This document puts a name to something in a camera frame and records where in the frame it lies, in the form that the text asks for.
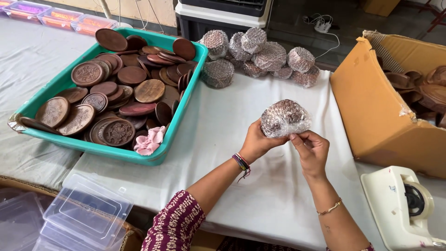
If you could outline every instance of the bubble-wrapped bundle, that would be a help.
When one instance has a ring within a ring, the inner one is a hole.
[[[224,31],[219,29],[210,30],[198,42],[207,47],[210,59],[217,60],[226,56],[229,41]]]
[[[252,54],[242,49],[241,40],[243,34],[243,32],[237,32],[231,37],[231,40],[229,41],[229,52],[236,60],[239,61],[247,61],[251,60],[252,58]]]
[[[226,57],[224,57],[225,60],[229,61],[235,69],[240,69],[242,67],[243,61],[235,59],[231,54],[228,53]]]
[[[286,50],[276,42],[266,42],[263,49],[252,57],[252,61],[262,70],[278,71],[286,64]]]
[[[253,78],[265,76],[268,73],[267,70],[262,70],[259,67],[257,67],[253,61],[243,62],[241,68],[244,74]]]
[[[234,66],[224,59],[204,63],[201,78],[211,87],[224,88],[232,83]]]
[[[242,36],[241,42],[244,51],[255,54],[263,49],[266,32],[260,28],[252,27]]]
[[[318,81],[319,73],[319,68],[313,65],[307,72],[304,73],[294,71],[291,75],[291,78],[299,85],[308,88],[316,84],[316,82]]]
[[[307,72],[314,65],[314,56],[302,47],[295,47],[288,53],[288,65],[293,71]]]
[[[285,99],[272,104],[260,118],[263,134],[279,138],[291,133],[302,133],[311,127],[310,114],[296,101]]]
[[[293,73],[293,70],[287,64],[284,65],[280,70],[271,72],[271,74],[273,76],[279,77],[282,79],[289,79],[289,77],[291,77],[292,73]]]

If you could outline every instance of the teal plastic tray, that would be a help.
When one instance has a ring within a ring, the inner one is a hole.
[[[172,44],[175,37],[166,36],[162,34],[157,34],[153,32],[142,31],[138,29],[131,28],[117,28],[117,32],[127,37],[129,35],[140,35],[149,45],[159,46],[168,50],[172,50]],[[163,143],[160,147],[150,156],[141,156],[134,151],[124,150],[120,148],[115,148],[111,146],[103,146],[99,144],[94,144],[75,138],[64,137],[60,135],[55,135],[47,133],[44,131],[26,128],[21,132],[36,138],[41,138],[56,145],[76,149],[86,153],[91,153],[95,155],[105,156],[113,159],[120,159],[127,162],[133,162],[142,165],[156,166],[161,164],[167,156],[167,152],[172,146],[173,138],[178,131],[181,120],[183,119],[184,113],[186,112],[187,105],[189,104],[189,99],[192,96],[198,78],[200,76],[201,69],[207,57],[207,48],[199,43],[192,42],[195,45],[197,51],[194,61],[198,62],[198,66],[192,75],[192,79],[183,94],[181,102],[178,106],[177,111],[170,123],[169,129],[166,132]],[[50,82],[48,82],[40,91],[38,91],[33,97],[30,98],[25,104],[23,104],[16,113],[11,117],[10,121],[18,121],[17,118],[21,116],[34,118],[37,109],[45,103],[48,99],[54,97],[60,91],[74,87],[75,84],[71,80],[71,71],[78,64],[85,62],[87,60],[93,59],[100,52],[109,52],[97,43],[94,44],[90,49],[88,49],[84,54],[77,58],[73,63],[71,63],[65,70],[57,74]],[[17,130],[17,125],[14,123],[9,123],[10,126]]]

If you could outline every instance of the plastic box lid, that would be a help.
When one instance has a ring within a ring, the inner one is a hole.
[[[38,14],[51,8],[49,5],[36,4],[28,1],[17,1],[11,5],[3,7],[5,12],[18,12],[27,16],[37,16]]]
[[[80,174],[64,187],[45,211],[47,223],[105,250],[116,239],[133,203]]]
[[[94,33],[101,28],[116,28],[118,27],[118,21],[90,14],[83,14],[79,17],[79,21],[72,22],[71,26],[73,26],[76,31],[85,30]]]
[[[51,20],[63,26],[70,26],[71,22],[77,21],[82,15],[82,12],[53,7],[38,14],[37,17],[43,24],[45,24],[48,20]]]
[[[33,192],[0,203],[1,250],[32,250],[43,223],[41,206]]]
[[[0,10],[2,10],[5,6],[8,6],[15,2],[17,2],[17,0],[0,0]]]
[[[120,228],[118,235],[111,247],[104,251],[119,251],[124,240],[126,230]],[[81,238],[77,238],[67,231],[63,231],[55,225],[45,222],[39,239],[33,251],[99,251],[98,248],[90,245]]]
[[[25,192],[17,188],[2,188],[0,189],[0,203],[15,198],[24,193]]]

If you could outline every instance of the gold bracelet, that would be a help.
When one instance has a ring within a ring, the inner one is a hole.
[[[324,215],[324,214],[326,214],[326,213],[331,212],[333,209],[337,208],[337,207],[341,204],[341,202],[342,202],[342,199],[339,198],[339,202],[336,203],[336,204],[334,205],[334,207],[332,207],[332,208],[330,208],[330,209],[328,209],[327,211],[322,212],[322,213],[320,213],[320,212],[318,212],[318,211],[316,211],[316,212],[318,213],[318,215]]]

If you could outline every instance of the open cardboard box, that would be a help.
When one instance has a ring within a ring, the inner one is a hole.
[[[2,175],[0,175],[0,188],[18,188],[23,191],[45,194],[52,197],[56,197],[58,194],[56,191]],[[144,239],[142,232],[127,222],[124,222],[123,227],[126,229],[126,234],[120,251],[140,251]]]
[[[416,118],[376,59],[384,69],[426,76],[446,65],[446,46],[372,31],[356,40],[330,78],[354,158],[446,179],[446,130]]]

